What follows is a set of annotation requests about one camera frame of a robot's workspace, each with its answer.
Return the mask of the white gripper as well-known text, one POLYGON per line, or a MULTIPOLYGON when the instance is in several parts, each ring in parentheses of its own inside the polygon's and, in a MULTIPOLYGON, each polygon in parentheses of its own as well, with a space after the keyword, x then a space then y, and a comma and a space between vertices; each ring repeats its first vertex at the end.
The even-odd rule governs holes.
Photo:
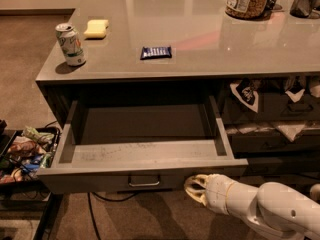
POLYGON ((231 178, 220 174, 198 174, 185 180, 186 193, 196 202, 206 206, 209 210, 228 215, 227 194, 235 183, 231 178))

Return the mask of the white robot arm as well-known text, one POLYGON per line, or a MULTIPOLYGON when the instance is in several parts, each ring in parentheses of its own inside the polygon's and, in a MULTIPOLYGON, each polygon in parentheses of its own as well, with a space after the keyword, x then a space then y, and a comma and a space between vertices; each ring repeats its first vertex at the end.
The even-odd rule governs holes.
POLYGON ((268 240, 320 240, 320 206, 277 182, 259 187, 221 174, 186 179, 185 192, 209 210, 242 220, 268 240))

